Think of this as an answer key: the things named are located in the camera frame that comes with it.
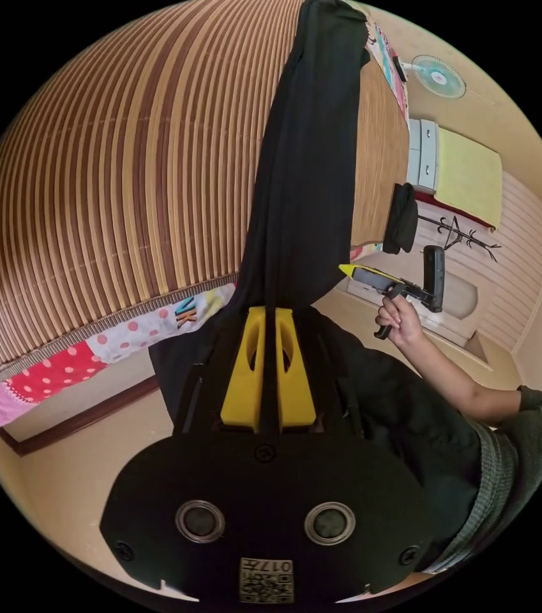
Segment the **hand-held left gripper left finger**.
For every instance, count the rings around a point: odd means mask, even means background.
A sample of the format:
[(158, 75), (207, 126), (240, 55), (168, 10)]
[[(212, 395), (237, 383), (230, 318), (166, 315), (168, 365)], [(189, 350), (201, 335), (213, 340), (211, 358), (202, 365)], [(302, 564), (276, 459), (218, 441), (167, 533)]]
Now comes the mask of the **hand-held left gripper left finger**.
[(266, 310), (249, 309), (220, 412), (226, 427), (257, 427), (264, 376)]

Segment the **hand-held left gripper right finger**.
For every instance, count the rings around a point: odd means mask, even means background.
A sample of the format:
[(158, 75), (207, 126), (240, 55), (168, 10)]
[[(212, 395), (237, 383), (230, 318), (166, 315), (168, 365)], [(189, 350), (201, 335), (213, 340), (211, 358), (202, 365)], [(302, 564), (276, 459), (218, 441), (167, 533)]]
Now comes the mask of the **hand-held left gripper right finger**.
[(293, 313), (275, 310), (276, 380), (281, 427), (310, 427), (316, 412)]

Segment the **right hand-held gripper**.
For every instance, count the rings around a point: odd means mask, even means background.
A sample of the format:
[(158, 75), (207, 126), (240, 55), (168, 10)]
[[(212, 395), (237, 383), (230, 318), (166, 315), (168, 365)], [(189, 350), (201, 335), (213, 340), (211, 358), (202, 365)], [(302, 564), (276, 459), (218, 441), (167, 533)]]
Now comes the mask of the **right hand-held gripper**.
[(443, 307), (443, 269), (426, 267), (423, 286), (397, 278), (375, 268), (355, 264), (341, 264), (339, 270), (351, 279), (375, 289), (383, 296), (395, 298), (398, 295), (412, 297), (433, 313)]

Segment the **person's right hand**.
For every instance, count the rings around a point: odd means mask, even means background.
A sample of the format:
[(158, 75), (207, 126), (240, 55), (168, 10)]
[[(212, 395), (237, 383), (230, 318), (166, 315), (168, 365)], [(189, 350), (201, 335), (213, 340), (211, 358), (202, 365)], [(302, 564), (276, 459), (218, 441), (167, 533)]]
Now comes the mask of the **person's right hand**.
[(421, 321), (411, 302), (398, 295), (384, 296), (375, 322), (382, 328), (388, 327), (388, 339), (399, 349), (409, 348), (424, 337)]

